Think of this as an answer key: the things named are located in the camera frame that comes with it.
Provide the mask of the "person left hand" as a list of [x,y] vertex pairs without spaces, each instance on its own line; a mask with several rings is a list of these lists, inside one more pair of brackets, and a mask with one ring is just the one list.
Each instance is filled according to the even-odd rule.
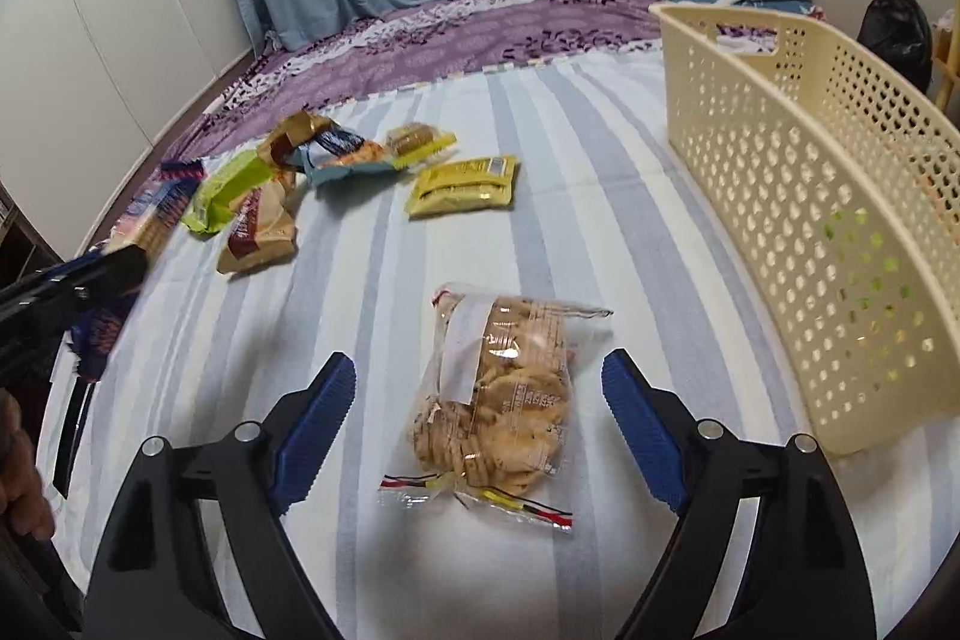
[[16,534],[49,541],[55,531],[52,510],[36,470],[31,438],[21,425],[20,404],[7,390],[2,392],[2,434],[8,437],[2,464],[2,513]]

